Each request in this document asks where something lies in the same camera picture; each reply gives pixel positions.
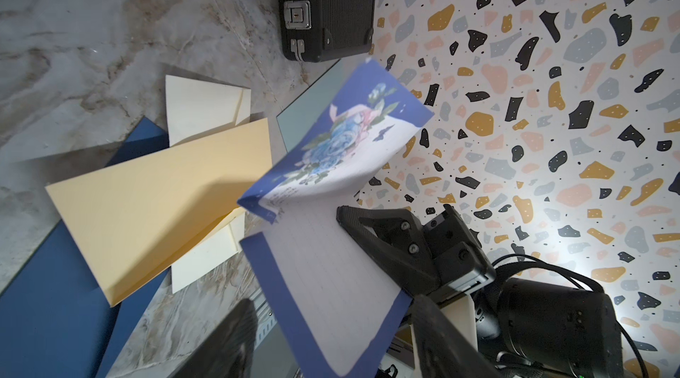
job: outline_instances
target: yellow envelope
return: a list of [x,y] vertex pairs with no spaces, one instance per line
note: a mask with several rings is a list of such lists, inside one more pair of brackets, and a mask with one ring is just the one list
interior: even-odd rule
[[271,168],[261,119],[49,185],[109,304],[167,269]]

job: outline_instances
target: floral illustration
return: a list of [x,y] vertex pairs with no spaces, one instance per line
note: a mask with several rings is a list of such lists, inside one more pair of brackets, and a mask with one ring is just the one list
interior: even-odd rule
[[[295,164],[300,167],[285,175],[283,184],[299,181],[301,185],[319,183],[328,173],[345,159],[353,155],[356,147],[369,135],[369,130],[382,122],[387,114],[395,110],[399,102],[385,106],[385,98],[396,89],[387,90],[380,83],[369,93],[368,105],[355,105],[341,115],[337,115],[337,107],[331,105],[329,115],[333,125],[326,133],[322,133],[302,147],[305,154],[302,161]],[[380,133],[382,136],[389,128]]]

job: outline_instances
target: black briefcase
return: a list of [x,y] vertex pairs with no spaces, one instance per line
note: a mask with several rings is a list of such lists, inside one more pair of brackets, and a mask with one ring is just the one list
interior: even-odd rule
[[375,0],[279,0],[285,57],[321,62],[369,51],[374,5]]

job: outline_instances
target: blue folder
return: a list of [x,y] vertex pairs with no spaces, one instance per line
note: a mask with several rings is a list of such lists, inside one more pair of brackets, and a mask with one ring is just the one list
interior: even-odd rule
[[[143,118],[108,165],[168,146]],[[109,307],[60,221],[0,295],[0,377],[104,378],[166,273]]]

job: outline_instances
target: terrazzo wallpaper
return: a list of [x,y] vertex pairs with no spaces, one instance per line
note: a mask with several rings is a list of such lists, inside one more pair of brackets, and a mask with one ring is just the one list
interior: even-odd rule
[[[422,221],[451,203],[489,259],[593,277],[650,376],[673,376],[679,30],[680,0],[376,0],[373,58],[436,115],[358,203]],[[624,362],[639,374],[627,344]]]

